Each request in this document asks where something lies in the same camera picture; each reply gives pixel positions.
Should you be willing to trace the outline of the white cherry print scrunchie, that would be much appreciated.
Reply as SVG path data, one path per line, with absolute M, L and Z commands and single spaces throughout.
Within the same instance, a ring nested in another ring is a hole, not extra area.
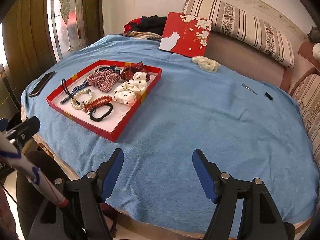
M 138 96 L 147 89 L 147 74 L 145 72 L 136 72 L 133 79 L 125 81 L 114 90 L 112 100 L 130 106 L 137 100 Z

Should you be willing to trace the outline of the red plaid scrunchie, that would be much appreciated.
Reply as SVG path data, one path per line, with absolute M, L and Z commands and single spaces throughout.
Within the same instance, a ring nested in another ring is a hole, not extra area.
M 90 86 L 98 88 L 100 91 L 107 93 L 113 88 L 114 84 L 118 82 L 119 79 L 120 75 L 118 73 L 108 69 L 89 75 L 87 77 L 87 83 Z

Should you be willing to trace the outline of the red white-dotted scrunchie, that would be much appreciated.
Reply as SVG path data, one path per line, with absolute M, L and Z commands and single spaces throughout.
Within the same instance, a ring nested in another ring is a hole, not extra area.
M 141 72 L 146 74 L 146 80 L 150 80 L 150 74 L 145 69 L 145 66 L 142 61 L 138 63 L 133 63 L 130 66 L 125 66 L 121 71 L 120 78 L 125 81 L 133 80 L 133 77 L 136 73 Z

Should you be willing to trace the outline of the black smartphone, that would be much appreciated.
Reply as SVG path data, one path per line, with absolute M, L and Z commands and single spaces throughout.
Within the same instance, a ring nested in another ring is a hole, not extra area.
M 33 90 L 29 93 L 29 97 L 33 98 L 40 94 L 43 90 L 44 86 L 48 83 L 48 81 L 55 75 L 55 71 L 49 72 L 45 74 L 41 80 L 37 83 L 37 85 L 33 88 Z

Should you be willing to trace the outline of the red open gift box tray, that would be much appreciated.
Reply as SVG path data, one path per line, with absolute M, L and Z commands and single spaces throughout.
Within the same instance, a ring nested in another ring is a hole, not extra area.
M 67 98 L 67 94 L 63 90 L 64 87 L 60 85 L 47 96 L 46 100 L 50 107 L 68 117 L 73 122 L 85 127 L 99 136 L 115 142 L 137 109 L 145 100 L 146 96 L 151 92 L 155 84 L 161 78 L 161 68 L 148 65 L 144 66 L 150 74 L 150 80 L 147 81 L 147 89 L 144 93 L 140 94 L 135 103 L 130 106 L 114 102 L 112 100 L 115 88 L 124 82 L 121 79 L 119 79 L 118 82 L 114 84 L 113 88 L 107 93 L 104 93 L 93 86 L 81 88 L 75 93 L 75 99 L 69 99 L 68 102 L 65 103 L 62 103 L 61 101 Z M 92 121 L 89 118 L 89 111 L 92 110 L 93 107 L 101 106 L 103 103 L 108 102 L 113 105 L 112 113 L 101 122 Z

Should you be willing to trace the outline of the silver metal hair clip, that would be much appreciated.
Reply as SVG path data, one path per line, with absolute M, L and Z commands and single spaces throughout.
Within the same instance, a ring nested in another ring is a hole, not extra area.
M 245 89 L 249 90 L 250 92 L 252 92 L 255 95 L 258 95 L 253 89 L 251 89 L 250 87 L 248 87 L 246 84 L 242 83 L 242 87 L 244 87 Z

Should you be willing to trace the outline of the cream dotted scrunchie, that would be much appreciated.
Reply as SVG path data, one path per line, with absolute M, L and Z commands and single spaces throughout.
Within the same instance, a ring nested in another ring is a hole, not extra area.
M 192 57 L 191 60 L 193 63 L 198 64 L 202 70 L 205 70 L 211 73 L 217 72 L 217 70 L 221 66 L 221 64 L 219 64 L 217 61 L 211 60 L 204 56 L 195 56 L 195 57 Z

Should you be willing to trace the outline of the striped floral cushion right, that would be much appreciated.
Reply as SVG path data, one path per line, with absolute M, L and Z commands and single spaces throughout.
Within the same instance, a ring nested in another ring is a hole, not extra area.
M 319 167 L 320 153 L 320 77 L 307 76 L 295 89 L 293 98 L 298 102 L 304 126 L 312 143 L 313 158 Z

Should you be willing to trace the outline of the brown sofa backrest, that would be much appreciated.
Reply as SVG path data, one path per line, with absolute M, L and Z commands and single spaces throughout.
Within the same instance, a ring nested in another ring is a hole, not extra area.
M 289 91 L 289 70 L 244 42 L 213 31 L 204 55 L 241 75 L 270 83 L 285 92 Z

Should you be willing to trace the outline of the stained glass door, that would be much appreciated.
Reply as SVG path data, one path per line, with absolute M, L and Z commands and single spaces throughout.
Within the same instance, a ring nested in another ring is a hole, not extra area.
M 47 16 L 57 62 L 85 47 L 82 0 L 47 0 Z

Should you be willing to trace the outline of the red floral box lid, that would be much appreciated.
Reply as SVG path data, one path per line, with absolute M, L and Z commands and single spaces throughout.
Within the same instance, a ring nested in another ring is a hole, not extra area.
M 211 28 L 211 20 L 169 12 L 159 49 L 190 58 L 203 56 Z

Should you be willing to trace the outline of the striped floral bolster left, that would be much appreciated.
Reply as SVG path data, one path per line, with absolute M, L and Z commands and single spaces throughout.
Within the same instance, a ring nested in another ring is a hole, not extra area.
M 185 0 L 182 12 L 212 21 L 212 31 L 230 36 L 293 68 L 289 39 L 271 23 L 220 0 Z

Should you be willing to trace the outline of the pile of dark clothes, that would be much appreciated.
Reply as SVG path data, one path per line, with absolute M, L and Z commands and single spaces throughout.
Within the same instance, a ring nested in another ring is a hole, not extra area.
M 129 33 L 130 31 L 150 32 L 162 36 L 166 21 L 167 16 L 142 16 L 125 24 L 124 33 Z

